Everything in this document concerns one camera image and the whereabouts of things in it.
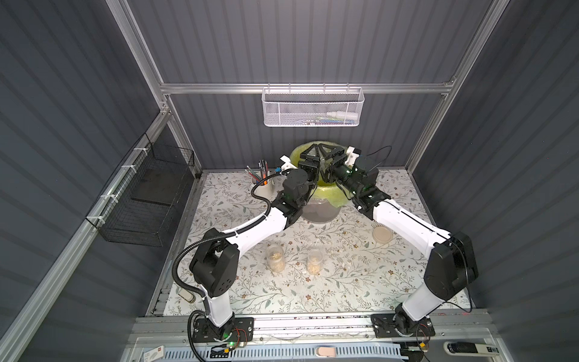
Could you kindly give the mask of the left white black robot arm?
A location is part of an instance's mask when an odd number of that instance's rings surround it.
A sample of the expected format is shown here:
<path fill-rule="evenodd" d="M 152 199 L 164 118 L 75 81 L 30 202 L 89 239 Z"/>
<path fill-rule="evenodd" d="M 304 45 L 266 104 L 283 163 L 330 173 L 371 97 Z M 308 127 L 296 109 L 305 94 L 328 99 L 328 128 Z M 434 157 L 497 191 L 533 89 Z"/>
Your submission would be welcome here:
<path fill-rule="evenodd" d="M 189 270 L 201 287 L 206 316 L 214 327 L 233 323 L 229 289 L 236 279 L 239 260 L 265 239 L 288 229 L 302 216 L 303 208 L 318 186 L 320 166 L 321 154 L 316 145 L 301 153 L 296 167 L 285 158 L 282 171 L 272 175 L 285 177 L 282 190 L 272 202 L 258 196 L 256 189 L 252 189 L 254 198 L 266 202 L 266 211 L 228 232 L 211 229 L 196 247 Z"/>

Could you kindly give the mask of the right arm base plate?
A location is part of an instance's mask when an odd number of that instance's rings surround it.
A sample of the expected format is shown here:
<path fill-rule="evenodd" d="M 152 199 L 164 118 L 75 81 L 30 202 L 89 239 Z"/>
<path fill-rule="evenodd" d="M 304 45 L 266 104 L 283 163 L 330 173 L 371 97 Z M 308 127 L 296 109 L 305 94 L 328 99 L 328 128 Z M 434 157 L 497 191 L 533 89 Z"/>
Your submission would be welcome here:
<path fill-rule="evenodd" d="M 433 337 L 436 332 L 429 318 L 413 321 L 401 313 L 382 313 L 370 315 L 376 338 L 395 337 Z"/>

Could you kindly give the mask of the beige jar lid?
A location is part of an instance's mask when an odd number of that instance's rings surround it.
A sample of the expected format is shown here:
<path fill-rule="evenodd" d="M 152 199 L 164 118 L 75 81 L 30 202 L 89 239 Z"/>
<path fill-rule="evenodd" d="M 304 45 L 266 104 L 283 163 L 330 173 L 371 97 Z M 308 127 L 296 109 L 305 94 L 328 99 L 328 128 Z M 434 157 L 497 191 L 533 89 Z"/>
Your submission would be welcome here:
<path fill-rule="evenodd" d="M 372 238 L 377 244 L 388 244 L 394 239 L 394 232 L 385 226 L 377 226 L 372 231 Z"/>

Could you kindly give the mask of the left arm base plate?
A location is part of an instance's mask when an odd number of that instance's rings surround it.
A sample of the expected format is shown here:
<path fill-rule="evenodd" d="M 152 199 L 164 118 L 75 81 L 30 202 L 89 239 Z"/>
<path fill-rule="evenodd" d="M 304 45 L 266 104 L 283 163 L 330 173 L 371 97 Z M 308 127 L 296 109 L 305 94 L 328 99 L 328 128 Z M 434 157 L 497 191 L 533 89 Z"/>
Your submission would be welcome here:
<path fill-rule="evenodd" d="M 250 342 L 253 340 L 254 318 L 233 317 L 223 326 L 216 327 L 205 317 L 197 318 L 193 323 L 192 338 L 194 342 Z"/>

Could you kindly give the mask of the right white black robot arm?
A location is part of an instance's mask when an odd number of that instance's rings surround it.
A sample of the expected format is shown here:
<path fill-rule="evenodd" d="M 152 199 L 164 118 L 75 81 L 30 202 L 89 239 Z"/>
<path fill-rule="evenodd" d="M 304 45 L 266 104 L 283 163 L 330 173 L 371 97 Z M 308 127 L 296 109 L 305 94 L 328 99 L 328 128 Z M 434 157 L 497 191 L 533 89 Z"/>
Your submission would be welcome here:
<path fill-rule="evenodd" d="M 318 150 L 324 181 L 336 184 L 358 212 L 391 229 L 428 261 L 422 285 L 396 309 L 399 324 L 418 323 L 478 278 L 470 237 L 433 226 L 400 206 L 377 187 L 378 166 L 357 149 L 323 143 Z"/>

